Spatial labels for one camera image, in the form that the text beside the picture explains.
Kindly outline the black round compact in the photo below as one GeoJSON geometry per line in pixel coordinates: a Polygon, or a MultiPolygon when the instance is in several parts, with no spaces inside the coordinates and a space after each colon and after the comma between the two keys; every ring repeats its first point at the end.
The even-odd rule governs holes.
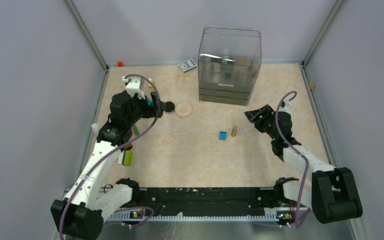
{"type": "Polygon", "coordinates": [[[176,105],[172,101],[166,101],[164,105],[164,113],[167,115],[173,114],[176,110],[176,105]]]}

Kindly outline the beige round wooden disc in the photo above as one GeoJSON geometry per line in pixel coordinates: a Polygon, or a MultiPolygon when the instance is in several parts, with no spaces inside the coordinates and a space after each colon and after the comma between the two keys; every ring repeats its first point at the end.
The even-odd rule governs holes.
{"type": "Polygon", "coordinates": [[[180,102],[175,106],[175,114],[181,118],[185,118],[191,115],[193,107],[188,102],[180,102]]]}

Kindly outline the gold lipstick tube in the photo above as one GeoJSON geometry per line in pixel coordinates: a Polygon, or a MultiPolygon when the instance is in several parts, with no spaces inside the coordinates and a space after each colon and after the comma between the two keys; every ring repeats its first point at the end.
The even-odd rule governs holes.
{"type": "Polygon", "coordinates": [[[231,137],[235,137],[237,135],[237,132],[238,132],[238,126],[237,125],[234,125],[232,127],[232,131],[231,131],[231,137]]]}

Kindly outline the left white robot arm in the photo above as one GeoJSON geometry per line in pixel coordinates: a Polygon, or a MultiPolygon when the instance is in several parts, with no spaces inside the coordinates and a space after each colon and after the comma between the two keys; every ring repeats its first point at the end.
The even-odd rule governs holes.
{"type": "Polygon", "coordinates": [[[123,183],[116,183],[109,193],[98,196],[113,163],[128,145],[152,129],[164,111],[165,103],[150,79],[128,74],[122,82],[125,90],[112,97],[107,121],[97,132],[85,167],[63,199],[51,205],[61,240],[95,240],[106,220],[122,205],[134,207],[140,202],[139,191],[123,183]]]}

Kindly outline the green tube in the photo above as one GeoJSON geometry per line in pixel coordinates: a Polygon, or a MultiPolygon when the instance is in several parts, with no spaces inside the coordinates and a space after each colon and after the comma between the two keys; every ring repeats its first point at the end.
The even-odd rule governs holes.
{"type": "Polygon", "coordinates": [[[132,131],[133,131],[133,133],[134,133],[136,136],[140,135],[140,131],[138,130],[138,128],[137,128],[136,125],[133,125],[133,126],[132,126],[132,131]]]}

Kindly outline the blue toy brick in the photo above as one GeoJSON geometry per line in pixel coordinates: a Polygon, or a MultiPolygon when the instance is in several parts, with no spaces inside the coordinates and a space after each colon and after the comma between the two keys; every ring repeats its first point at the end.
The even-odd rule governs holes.
{"type": "Polygon", "coordinates": [[[220,131],[218,134],[218,139],[221,141],[225,141],[227,139],[227,132],[226,131],[220,131]]]}

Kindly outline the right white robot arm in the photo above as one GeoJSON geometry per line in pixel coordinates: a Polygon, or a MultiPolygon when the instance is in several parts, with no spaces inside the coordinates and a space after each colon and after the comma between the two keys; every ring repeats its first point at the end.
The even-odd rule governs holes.
{"type": "Polygon", "coordinates": [[[303,174],[299,179],[278,181],[273,200],[279,206],[291,201],[309,207],[322,224],[360,218],[363,215],[353,172],[347,167],[328,164],[293,137],[290,106],[283,103],[278,111],[270,105],[244,112],[247,120],[271,138],[273,154],[303,174]]]}

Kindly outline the clear acrylic makeup organizer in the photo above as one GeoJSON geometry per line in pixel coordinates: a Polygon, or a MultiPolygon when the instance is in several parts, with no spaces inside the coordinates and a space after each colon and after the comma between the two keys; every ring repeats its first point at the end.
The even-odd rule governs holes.
{"type": "Polygon", "coordinates": [[[247,106],[261,66],[258,29],[205,27],[198,55],[199,100],[247,106]]]}

